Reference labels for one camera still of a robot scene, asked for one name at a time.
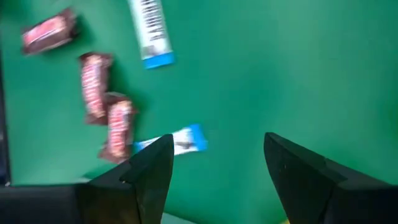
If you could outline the white blue Hershey's bar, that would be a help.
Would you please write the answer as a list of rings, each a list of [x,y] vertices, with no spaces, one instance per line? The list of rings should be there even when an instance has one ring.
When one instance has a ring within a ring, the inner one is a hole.
[[[207,140],[199,124],[191,124],[178,131],[164,134],[145,141],[133,144],[135,152],[144,151],[144,154],[177,156],[181,154],[200,152],[207,149]]]
[[[175,55],[170,44],[161,0],[127,0],[136,29],[144,68],[170,65]]]

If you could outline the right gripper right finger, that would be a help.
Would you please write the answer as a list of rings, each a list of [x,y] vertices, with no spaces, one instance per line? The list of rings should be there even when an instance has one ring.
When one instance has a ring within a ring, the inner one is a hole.
[[[264,156],[290,224],[398,224],[398,185],[276,133],[265,134]]]

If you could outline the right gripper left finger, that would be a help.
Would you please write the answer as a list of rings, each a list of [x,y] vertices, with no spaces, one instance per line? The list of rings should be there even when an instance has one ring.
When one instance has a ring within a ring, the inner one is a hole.
[[[165,134],[80,191],[84,224],[160,224],[174,164],[174,137]]]

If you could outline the brown PayDay candy bar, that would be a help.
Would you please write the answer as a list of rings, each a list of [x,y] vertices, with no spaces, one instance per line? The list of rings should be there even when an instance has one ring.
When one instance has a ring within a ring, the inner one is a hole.
[[[126,95],[117,92],[106,94],[106,106],[108,133],[98,157],[120,164],[131,156],[132,122],[137,110]]]
[[[37,54],[72,41],[77,35],[77,16],[71,8],[22,31],[22,53]]]
[[[81,91],[88,124],[107,125],[106,92],[109,68],[113,64],[111,54],[87,52],[78,58],[81,65]]]

